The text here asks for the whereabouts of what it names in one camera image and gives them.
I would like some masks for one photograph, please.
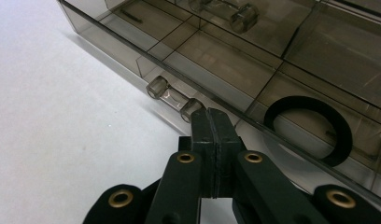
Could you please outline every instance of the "white table surface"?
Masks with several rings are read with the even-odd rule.
[[[56,1],[0,1],[0,224],[81,223],[106,189],[160,178],[190,128],[143,85]],[[236,223],[229,200],[202,207]]]

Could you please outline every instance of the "black o-ring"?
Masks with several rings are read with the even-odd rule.
[[[263,124],[275,130],[275,118],[282,112],[290,109],[308,109],[322,115],[336,131],[336,146],[327,157],[320,159],[330,166],[342,163],[350,155],[353,147],[353,137],[346,120],[330,105],[307,96],[288,96],[274,102],[266,111]]]

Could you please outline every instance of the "brass grommet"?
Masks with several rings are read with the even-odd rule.
[[[244,156],[244,158],[246,159],[246,161],[254,163],[262,161],[262,156],[258,155],[257,153],[247,153],[246,156]]]
[[[343,197],[345,200],[339,200],[335,198],[335,196],[340,196]],[[346,193],[337,190],[337,189],[332,189],[327,191],[327,198],[334,204],[343,207],[343,208],[353,208],[356,206],[356,201]]]
[[[125,200],[116,201],[115,199],[120,195],[125,195],[127,196],[127,198]],[[133,194],[129,190],[120,189],[114,192],[113,194],[111,194],[111,196],[109,197],[108,203],[109,205],[111,205],[111,207],[121,208],[128,205],[132,200],[133,200]]]
[[[179,160],[182,163],[189,163],[194,161],[194,156],[188,153],[180,154],[176,157],[177,160]]]

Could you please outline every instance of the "smoked plastic organizer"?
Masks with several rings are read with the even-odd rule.
[[[144,79],[184,122],[203,106],[225,108],[239,135],[263,136],[263,150],[298,187],[312,192],[324,179],[381,209],[381,0],[58,2],[76,33]],[[290,95],[345,118],[347,160],[317,159],[336,133],[315,112],[282,113],[275,133],[263,125],[267,108]]]

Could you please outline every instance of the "black rubber ring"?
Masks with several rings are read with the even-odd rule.
[[[288,96],[274,102],[266,111],[263,124],[275,130],[275,118],[290,109],[308,109],[322,115],[336,131],[336,146],[332,153],[320,159],[330,166],[336,166],[345,161],[353,147],[353,137],[346,120],[330,105],[307,96]]]

